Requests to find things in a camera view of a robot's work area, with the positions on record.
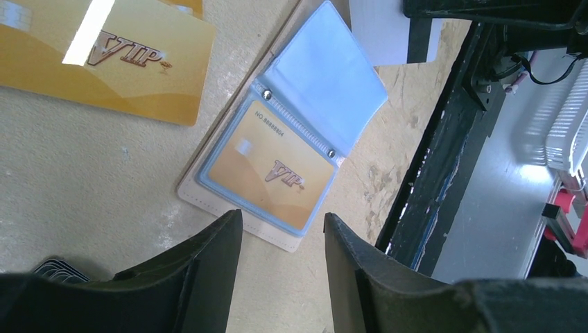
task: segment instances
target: stone-textured surface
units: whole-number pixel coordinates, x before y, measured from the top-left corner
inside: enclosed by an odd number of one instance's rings
[[[294,5],[205,1],[218,35],[192,128],[1,88],[0,270],[27,271],[59,255],[110,278],[212,222],[180,201],[175,186]],[[243,235],[228,332],[332,331],[322,216],[336,212],[375,241],[468,25],[445,24],[435,62],[377,69],[390,101],[341,167],[296,253]]]

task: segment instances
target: card holder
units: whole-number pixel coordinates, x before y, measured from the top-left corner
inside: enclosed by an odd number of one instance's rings
[[[178,193],[211,212],[240,207],[247,231],[294,251],[388,95],[330,1],[258,73]]]

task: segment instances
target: gold card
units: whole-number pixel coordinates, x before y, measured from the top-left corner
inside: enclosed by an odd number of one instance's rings
[[[260,101],[253,101],[208,177],[302,230],[335,168]]]
[[[192,126],[216,34],[201,3],[0,0],[0,84]]]

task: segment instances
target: blue plastic flap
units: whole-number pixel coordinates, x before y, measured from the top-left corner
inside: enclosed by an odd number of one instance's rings
[[[343,156],[388,100],[376,71],[330,1],[311,15],[260,81]]]

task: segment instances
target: table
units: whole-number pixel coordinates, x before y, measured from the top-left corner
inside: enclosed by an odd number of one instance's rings
[[[205,0],[205,20],[218,30],[192,128],[1,88],[0,270],[59,255],[106,280],[211,223],[175,187],[295,2]],[[334,3],[349,21],[346,1]],[[468,26],[446,22],[435,62],[377,68],[390,101],[296,253],[243,235],[227,332],[332,332],[322,216],[335,212],[375,242]]]

